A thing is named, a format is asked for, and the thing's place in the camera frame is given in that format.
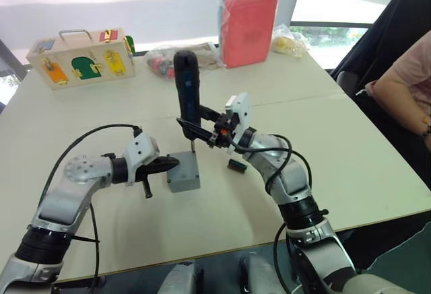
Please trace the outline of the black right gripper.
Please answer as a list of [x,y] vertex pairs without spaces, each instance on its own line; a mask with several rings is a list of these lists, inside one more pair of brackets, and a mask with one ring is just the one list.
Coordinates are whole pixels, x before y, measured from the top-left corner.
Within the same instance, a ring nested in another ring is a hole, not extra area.
[[216,112],[204,105],[200,105],[200,118],[214,122],[213,132],[183,118],[177,118],[176,121],[181,126],[183,135],[190,141],[200,139],[207,142],[210,148],[229,148],[228,135],[232,134],[236,128],[236,124],[232,124],[231,118],[227,114]]

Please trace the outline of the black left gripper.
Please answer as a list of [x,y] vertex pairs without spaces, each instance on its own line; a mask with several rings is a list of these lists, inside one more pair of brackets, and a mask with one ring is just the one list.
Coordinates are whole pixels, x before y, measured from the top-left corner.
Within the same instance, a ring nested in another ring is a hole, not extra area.
[[159,174],[167,172],[172,168],[175,168],[180,161],[171,156],[159,156],[153,162],[140,166],[137,168],[135,173],[135,183],[141,182],[143,185],[143,191],[146,198],[153,196],[148,176],[152,174]]

